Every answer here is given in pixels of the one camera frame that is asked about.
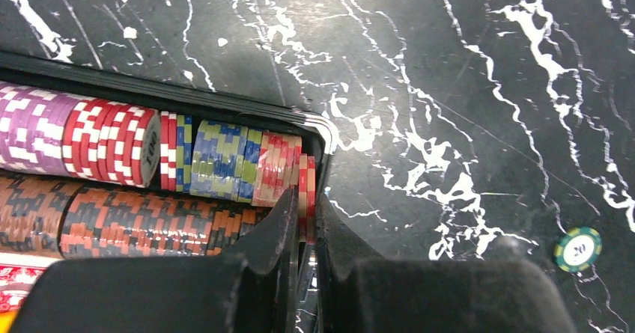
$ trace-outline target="stack of purple poker chips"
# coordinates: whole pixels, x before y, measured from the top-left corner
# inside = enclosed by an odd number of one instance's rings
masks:
[[[0,168],[67,176],[64,125],[81,96],[0,82]]]

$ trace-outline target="white chip center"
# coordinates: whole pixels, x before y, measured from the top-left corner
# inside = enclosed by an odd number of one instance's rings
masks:
[[[587,235],[573,238],[565,246],[562,258],[570,266],[579,266],[589,261],[595,251],[595,241]]]

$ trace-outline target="poker chip case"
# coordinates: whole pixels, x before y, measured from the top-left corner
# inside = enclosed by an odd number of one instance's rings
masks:
[[[0,81],[30,85],[69,94],[89,94],[98,100],[111,100],[128,105],[144,106],[157,110],[157,112],[175,111],[190,115],[190,117],[201,117],[203,120],[213,119],[214,121],[232,125],[256,127],[271,132],[279,132],[282,135],[300,137],[302,139],[303,153],[309,155],[309,161],[304,159],[303,162],[309,167],[310,165],[315,167],[315,186],[312,189],[316,195],[314,195],[313,204],[317,204],[318,207],[321,204],[330,205],[326,196],[319,194],[319,192],[324,191],[329,163],[337,138],[334,136],[336,135],[336,130],[332,129],[332,124],[320,115],[260,103],[233,94],[212,94],[207,91],[152,82],[117,73],[107,73],[87,67],[77,67],[9,52],[0,52]],[[179,117],[178,122],[182,123],[183,118]],[[95,164],[93,171],[99,171],[99,169],[97,164]],[[158,183],[151,183],[147,190],[160,192],[162,188],[160,180],[159,178],[155,180],[159,181]],[[176,182],[170,184],[180,184],[181,187],[188,184],[183,180]],[[95,185],[94,187],[99,189],[99,184],[95,183]],[[276,217],[270,219],[270,222],[265,219],[260,224],[257,224],[250,233],[250,235],[254,236],[254,239],[240,240],[239,244],[231,247],[232,249],[229,250],[230,254],[226,260],[228,262],[231,261],[229,258],[231,252],[240,250],[251,252],[247,254],[251,256],[251,261],[258,260],[256,257],[279,253],[264,251],[267,245],[257,241],[258,235],[262,237],[267,235],[265,232],[267,226],[273,227],[279,224],[280,227],[284,226],[285,230],[292,230],[293,232],[285,234],[285,253],[279,255],[284,260],[282,263],[278,262],[277,265],[285,266],[286,264],[291,267],[283,270],[286,272],[285,275],[289,275],[287,282],[289,289],[295,287],[298,266],[308,263],[307,253],[309,252],[307,245],[298,240],[297,219],[301,216],[298,209],[299,205],[303,201],[306,204],[307,200],[306,194],[303,198],[302,193],[299,193],[299,191],[302,191],[302,187],[299,189],[288,189],[282,194],[270,214],[270,216]],[[297,200],[298,194],[300,194],[300,201]],[[292,217],[295,222],[291,224],[291,221],[289,219],[285,220],[284,216]],[[319,237],[319,219],[316,219],[312,227],[315,227],[315,237]],[[280,323],[283,323],[282,321],[286,322],[288,326],[292,323],[289,320],[289,316],[292,317],[293,315],[279,314],[276,319]]]

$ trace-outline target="green poker chip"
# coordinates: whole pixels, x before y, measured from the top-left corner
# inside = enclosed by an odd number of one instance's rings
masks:
[[[567,232],[553,256],[556,264],[565,272],[580,272],[589,268],[602,252],[602,237],[589,227],[574,228]]]

